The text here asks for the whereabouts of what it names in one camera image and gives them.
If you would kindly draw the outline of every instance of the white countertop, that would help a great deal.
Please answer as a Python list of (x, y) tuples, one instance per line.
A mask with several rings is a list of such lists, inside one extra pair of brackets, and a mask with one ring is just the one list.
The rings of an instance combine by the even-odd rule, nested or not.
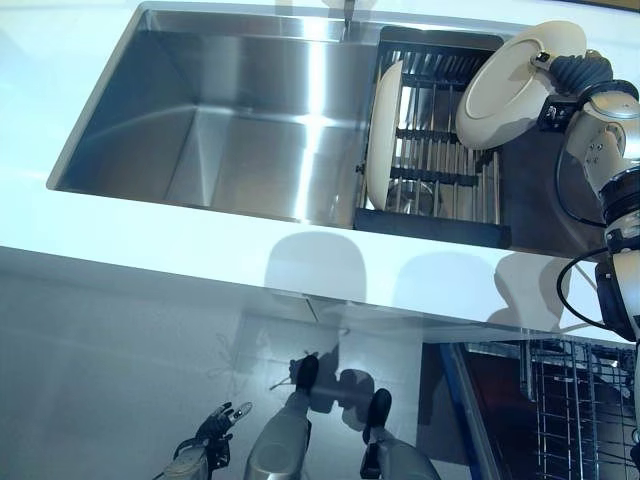
[[(562, 312), (553, 274), (563, 262), (551, 257), (48, 190), (49, 173), (137, 3), (0, 6), (0, 245), (620, 340)], [(321, 0), (233, 3), (324, 8)], [(356, 2), (372, 3), (380, 12), (508, 33), (571, 20), (617, 77), (640, 85), (640, 39), (633, 35), (640, 15), (631, 12), (543, 0)], [(569, 300), (597, 319), (593, 264), (583, 267), (588, 275), (574, 272)]]

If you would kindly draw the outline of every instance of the wire rack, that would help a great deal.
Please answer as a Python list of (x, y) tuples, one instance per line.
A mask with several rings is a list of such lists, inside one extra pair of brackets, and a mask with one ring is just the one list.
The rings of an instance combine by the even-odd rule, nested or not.
[(569, 340), (531, 343), (542, 479), (637, 479), (634, 352)]
[[(500, 224), (500, 153), (465, 148), (455, 126), (464, 89), (490, 54), (473, 48), (380, 43), (378, 80), (391, 65), (403, 62), (385, 211)], [(361, 207), (365, 205), (366, 195), (361, 195)]]

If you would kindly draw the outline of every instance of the sink basin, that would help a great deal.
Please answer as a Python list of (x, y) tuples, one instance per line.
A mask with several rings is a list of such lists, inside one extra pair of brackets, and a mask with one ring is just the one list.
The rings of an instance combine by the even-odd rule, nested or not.
[(351, 227), (379, 28), (139, 10), (49, 188)]
[[(173, 8), (136, 11), (49, 188), (550, 255), (601, 244), (553, 194), (562, 138), (460, 144), (453, 112), (502, 45), (495, 32)], [(390, 188), (374, 211), (362, 175), (374, 89), (399, 60)], [(580, 166), (561, 177), (597, 218)]]

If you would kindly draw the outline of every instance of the gray floor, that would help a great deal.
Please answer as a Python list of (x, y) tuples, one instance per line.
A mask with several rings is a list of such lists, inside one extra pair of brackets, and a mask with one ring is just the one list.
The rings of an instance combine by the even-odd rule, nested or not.
[[(254, 402), (234, 427), (231, 465), (215, 476), (241, 478), (293, 391), (271, 387), (307, 352), (318, 352), (321, 373), (305, 479), (359, 478), (375, 388), (393, 393), (389, 429), (423, 451), (455, 428), (442, 422), (451, 411), (438, 400), (448, 401), (440, 377), (438, 421), (418, 426), (422, 338), (410, 329), (318, 323), (308, 309), (296, 314), (304, 301), (262, 289), (0, 253), (0, 479), (151, 478), (225, 400)], [(443, 478), (469, 478), (464, 462), (434, 463)]]

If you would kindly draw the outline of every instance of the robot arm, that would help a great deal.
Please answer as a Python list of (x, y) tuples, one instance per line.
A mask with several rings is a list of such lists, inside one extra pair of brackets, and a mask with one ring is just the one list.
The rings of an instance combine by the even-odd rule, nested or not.
[[(612, 80), (608, 60), (597, 52), (558, 58), (539, 52), (531, 63), (548, 71), (565, 93), (547, 99), (538, 125), (556, 131), (566, 126), (566, 151), (581, 162), (600, 202), (609, 253), (609, 258), (596, 267), (603, 321), (607, 328), (640, 345), (638, 92), (628, 82)], [(634, 381), (636, 446), (631, 455), (640, 469), (639, 353)]]
[(233, 435), (227, 432), (252, 406), (251, 402), (243, 403), (235, 411), (230, 402), (220, 406), (200, 425), (195, 437), (176, 447), (173, 461), (155, 478), (209, 480), (214, 470), (229, 465), (229, 440)]

